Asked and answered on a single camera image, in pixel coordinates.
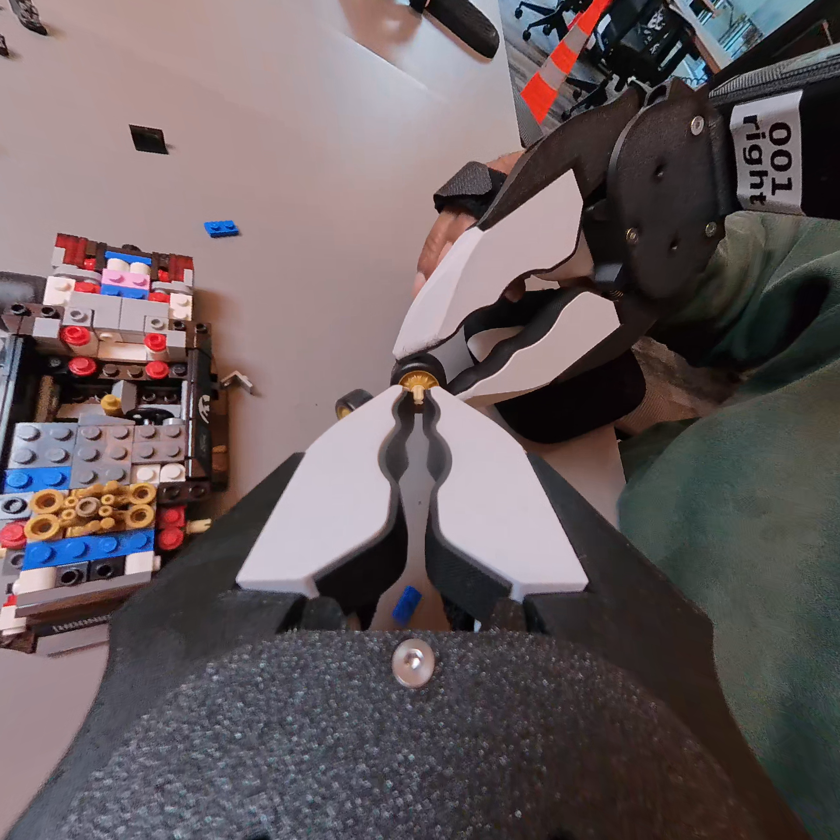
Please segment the person's green sweatshirt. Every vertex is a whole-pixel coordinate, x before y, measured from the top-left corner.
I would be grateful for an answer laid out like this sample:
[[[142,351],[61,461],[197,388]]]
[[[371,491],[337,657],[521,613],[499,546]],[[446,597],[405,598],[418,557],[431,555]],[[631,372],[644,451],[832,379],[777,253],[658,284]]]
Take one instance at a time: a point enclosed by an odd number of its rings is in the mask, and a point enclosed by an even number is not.
[[[620,529],[710,618],[731,714],[814,838],[839,830],[838,362],[621,444]]]

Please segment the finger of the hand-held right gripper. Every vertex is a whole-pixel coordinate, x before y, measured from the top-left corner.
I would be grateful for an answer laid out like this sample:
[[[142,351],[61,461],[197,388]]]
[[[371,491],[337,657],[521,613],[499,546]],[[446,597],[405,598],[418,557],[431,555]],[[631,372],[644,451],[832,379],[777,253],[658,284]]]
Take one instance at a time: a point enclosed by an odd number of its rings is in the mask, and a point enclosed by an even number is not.
[[[590,275],[592,255],[581,236],[582,207],[575,175],[567,171],[488,230],[466,230],[409,308],[394,357],[401,360],[437,347],[518,278]]]
[[[551,383],[620,326],[613,301],[562,290],[528,324],[477,332],[467,342],[477,363],[451,392],[466,403],[500,403]]]

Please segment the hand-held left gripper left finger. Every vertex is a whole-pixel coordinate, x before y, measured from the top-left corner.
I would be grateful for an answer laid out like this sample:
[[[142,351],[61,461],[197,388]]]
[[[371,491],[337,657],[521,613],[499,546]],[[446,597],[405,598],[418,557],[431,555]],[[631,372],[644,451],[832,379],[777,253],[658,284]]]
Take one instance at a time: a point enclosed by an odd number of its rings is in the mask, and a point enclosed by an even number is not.
[[[244,590],[331,597],[371,625],[402,576],[413,399],[399,385],[357,408],[304,453],[238,572]]]

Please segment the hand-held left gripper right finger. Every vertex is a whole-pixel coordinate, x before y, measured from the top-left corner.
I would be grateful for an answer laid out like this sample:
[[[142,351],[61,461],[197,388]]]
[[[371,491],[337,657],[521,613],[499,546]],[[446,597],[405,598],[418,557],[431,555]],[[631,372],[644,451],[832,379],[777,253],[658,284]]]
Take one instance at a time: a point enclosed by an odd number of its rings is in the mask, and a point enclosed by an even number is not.
[[[447,392],[427,392],[425,561],[445,600],[480,623],[508,597],[582,592],[588,578],[522,446]]]

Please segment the black lego car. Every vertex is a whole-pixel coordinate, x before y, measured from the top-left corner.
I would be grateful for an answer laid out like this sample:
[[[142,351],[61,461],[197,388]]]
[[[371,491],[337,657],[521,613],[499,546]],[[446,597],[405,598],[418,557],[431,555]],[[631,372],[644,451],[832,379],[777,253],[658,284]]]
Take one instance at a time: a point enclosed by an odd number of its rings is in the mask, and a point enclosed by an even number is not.
[[[103,644],[228,485],[193,258],[58,233],[47,276],[2,273],[1,362],[2,648]]]

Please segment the person's right forearm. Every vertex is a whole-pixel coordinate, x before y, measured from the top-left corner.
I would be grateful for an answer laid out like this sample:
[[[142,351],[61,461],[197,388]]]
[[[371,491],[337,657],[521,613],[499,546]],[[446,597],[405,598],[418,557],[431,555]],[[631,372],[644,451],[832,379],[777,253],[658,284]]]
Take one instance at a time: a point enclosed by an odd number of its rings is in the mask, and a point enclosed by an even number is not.
[[[690,364],[787,383],[838,361],[839,223],[735,213],[658,340]]]

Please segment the black oblong object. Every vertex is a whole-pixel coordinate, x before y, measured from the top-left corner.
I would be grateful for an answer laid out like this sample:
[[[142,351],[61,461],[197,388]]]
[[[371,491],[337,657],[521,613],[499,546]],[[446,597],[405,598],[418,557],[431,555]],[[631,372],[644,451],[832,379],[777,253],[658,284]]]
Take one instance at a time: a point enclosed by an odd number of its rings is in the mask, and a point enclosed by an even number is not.
[[[435,18],[480,56],[493,59],[500,46],[494,24],[470,1],[409,1],[418,14]]]

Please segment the person's right hand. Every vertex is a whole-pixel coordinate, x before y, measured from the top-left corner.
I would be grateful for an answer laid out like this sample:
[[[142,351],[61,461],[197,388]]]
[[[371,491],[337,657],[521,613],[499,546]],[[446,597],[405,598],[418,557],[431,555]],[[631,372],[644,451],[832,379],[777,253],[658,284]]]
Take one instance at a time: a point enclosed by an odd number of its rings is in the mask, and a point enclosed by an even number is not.
[[[440,260],[451,249],[454,242],[475,222],[474,216],[459,210],[445,209],[437,216],[416,263],[416,276],[413,283],[414,298],[432,276]]]

